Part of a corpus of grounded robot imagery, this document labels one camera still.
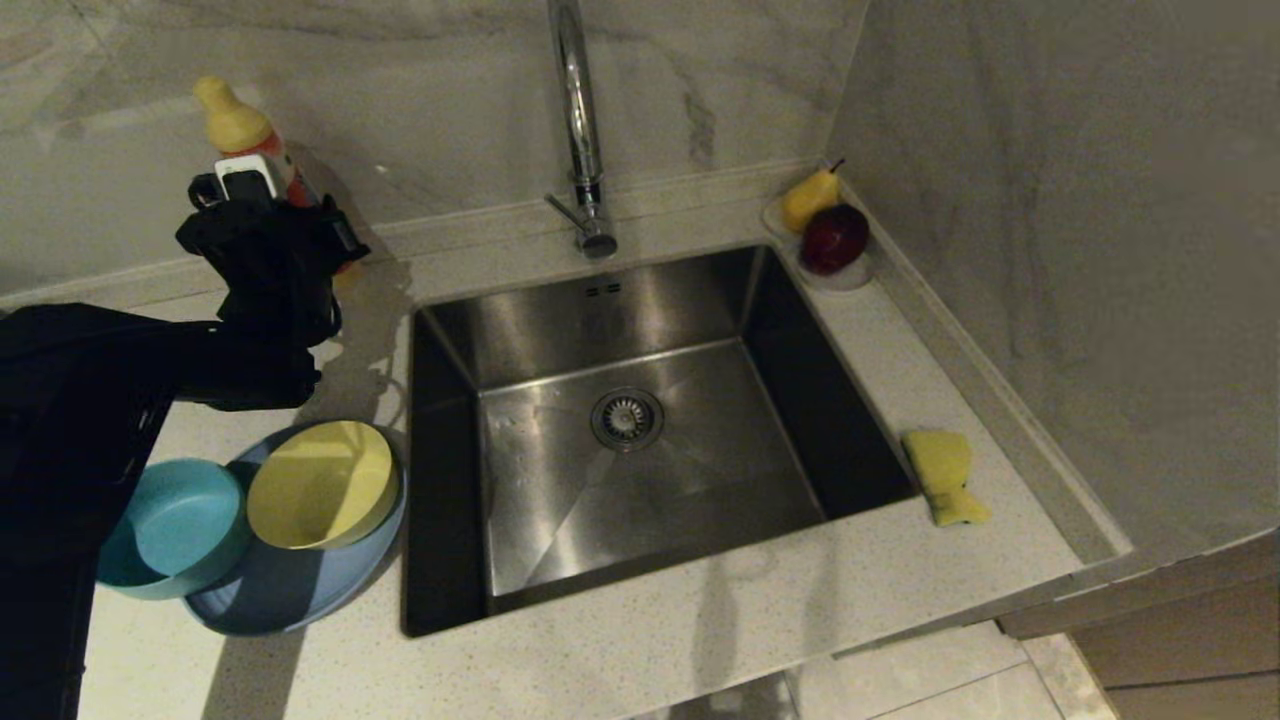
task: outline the kitchen sink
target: kitchen sink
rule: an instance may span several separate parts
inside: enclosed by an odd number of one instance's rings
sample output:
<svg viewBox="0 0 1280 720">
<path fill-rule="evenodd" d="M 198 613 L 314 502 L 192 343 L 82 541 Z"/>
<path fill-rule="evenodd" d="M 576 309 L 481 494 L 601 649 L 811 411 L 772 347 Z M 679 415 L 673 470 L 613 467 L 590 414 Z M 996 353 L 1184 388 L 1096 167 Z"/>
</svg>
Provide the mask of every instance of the kitchen sink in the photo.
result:
<svg viewBox="0 0 1280 720">
<path fill-rule="evenodd" d="M 915 493 L 767 246 L 422 307 L 410 434 L 411 635 Z"/>
</svg>

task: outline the drain strainer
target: drain strainer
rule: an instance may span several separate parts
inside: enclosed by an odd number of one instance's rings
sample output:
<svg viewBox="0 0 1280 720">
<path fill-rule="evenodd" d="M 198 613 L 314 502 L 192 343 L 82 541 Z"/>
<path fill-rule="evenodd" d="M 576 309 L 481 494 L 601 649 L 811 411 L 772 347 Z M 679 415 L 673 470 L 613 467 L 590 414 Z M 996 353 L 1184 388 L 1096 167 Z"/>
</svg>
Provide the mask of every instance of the drain strainer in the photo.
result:
<svg viewBox="0 0 1280 720">
<path fill-rule="evenodd" d="M 662 404 L 634 387 L 618 388 L 591 410 L 591 432 L 605 447 L 630 452 L 658 439 L 662 432 Z"/>
</svg>

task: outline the blue bowl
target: blue bowl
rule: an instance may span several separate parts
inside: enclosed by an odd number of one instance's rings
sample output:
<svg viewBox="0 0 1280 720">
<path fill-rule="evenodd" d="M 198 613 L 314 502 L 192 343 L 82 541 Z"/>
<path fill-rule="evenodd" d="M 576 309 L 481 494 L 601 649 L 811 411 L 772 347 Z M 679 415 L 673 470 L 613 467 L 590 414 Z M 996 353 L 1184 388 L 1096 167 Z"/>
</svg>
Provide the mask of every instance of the blue bowl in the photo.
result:
<svg viewBox="0 0 1280 720">
<path fill-rule="evenodd" d="M 97 582 L 141 600 L 169 600 L 221 579 L 248 548 L 244 492 L 207 460 L 148 466 L 102 546 Z"/>
</svg>

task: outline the sponge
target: sponge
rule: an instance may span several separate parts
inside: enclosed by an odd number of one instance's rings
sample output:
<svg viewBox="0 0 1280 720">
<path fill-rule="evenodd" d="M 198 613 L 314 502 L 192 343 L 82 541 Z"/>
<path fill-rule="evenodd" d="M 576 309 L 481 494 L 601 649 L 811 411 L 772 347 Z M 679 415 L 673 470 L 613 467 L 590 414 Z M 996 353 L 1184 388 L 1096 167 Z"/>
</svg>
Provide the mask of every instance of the sponge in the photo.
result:
<svg viewBox="0 0 1280 720">
<path fill-rule="evenodd" d="M 924 486 L 934 525 L 979 524 L 991 519 L 991 510 L 965 489 L 973 450 L 963 434 L 913 430 L 902 436 L 902 447 Z"/>
</svg>

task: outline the faucet spout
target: faucet spout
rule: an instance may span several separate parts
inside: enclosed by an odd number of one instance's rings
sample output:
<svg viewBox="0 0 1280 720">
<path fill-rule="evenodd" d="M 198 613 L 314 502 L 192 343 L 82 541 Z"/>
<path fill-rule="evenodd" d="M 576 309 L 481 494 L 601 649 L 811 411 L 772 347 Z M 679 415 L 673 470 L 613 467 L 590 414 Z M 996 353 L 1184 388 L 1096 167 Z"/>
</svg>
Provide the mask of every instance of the faucet spout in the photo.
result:
<svg viewBox="0 0 1280 720">
<path fill-rule="evenodd" d="M 582 13 L 577 0 L 547 0 L 556 45 L 557 70 L 564 99 L 573 160 L 573 193 L 577 200 L 577 246 L 588 258 L 607 258 L 617 251 L 613 227 L 604 213 L 600 179 L 600 141 L 595 131 L 595 102 L 591 97 L 591 72 L 586 63 Z"/>
</svg>

